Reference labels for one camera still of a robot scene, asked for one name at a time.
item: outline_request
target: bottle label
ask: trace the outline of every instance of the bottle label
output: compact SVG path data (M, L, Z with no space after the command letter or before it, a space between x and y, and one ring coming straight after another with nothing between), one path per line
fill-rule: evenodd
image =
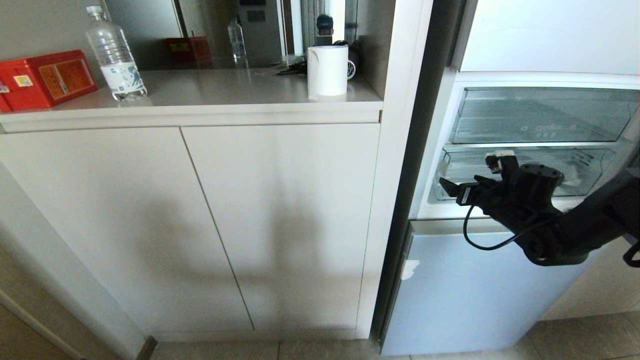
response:
M105 65L101 66L100 70L112 92L134 92L145 87L138 68L133 62Z

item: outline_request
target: refrigerator handle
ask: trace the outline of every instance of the refrigerator handle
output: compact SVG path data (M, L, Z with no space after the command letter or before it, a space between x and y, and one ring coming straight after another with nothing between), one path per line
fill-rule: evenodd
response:
M458 26L458 36L454 40L455 46L453 56L451 57L451 64L449 65L452 70L460 71L460 67L462 66L462 58L467 49L471 24L474 21L477 4L478 0L467 0L462 10L462 17L460 19L460 25Z

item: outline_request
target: freezer drawer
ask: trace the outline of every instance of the freezer drawer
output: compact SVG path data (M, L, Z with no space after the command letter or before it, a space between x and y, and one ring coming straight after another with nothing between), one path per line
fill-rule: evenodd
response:
M614 142L638 107L636 90L466 88L450 142Z
M477 250L461 228L462 220L411 222L408 264L388 316L382 355L513 346L600 252L579 265L537 266L514 243ZM470 234L481 245L511 236L491 219L472 220L469 229L483 232Z
M513 150L520 165L543 164L561 171L564 181L554 196L587 195L616 155L608 147L445 148L435 179L469 183L474 175L481 175L500 180L500 174L492 174L483 161L486 153L496 150ZM453 199L438 181L433 181L433 195L437 200Z

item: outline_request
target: red tin box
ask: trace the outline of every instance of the red tin box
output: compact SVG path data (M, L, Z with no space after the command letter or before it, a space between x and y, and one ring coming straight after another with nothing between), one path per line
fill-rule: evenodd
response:
M80 50L0 62L0 110L50 108L98 90Z
M172 63L184 63L211 59L207 37L167 38L166 44Z

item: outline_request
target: baseboard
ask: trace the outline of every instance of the baseboard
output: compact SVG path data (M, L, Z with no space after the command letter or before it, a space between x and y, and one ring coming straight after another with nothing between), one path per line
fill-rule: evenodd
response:
M156 346L158 346L157 340L153 336L149 336L142 345L140 352L138 352L136 360L151 360L151 355L154 353Z
M355 339L355 329L157 332L154 337L161 342L353 340Z

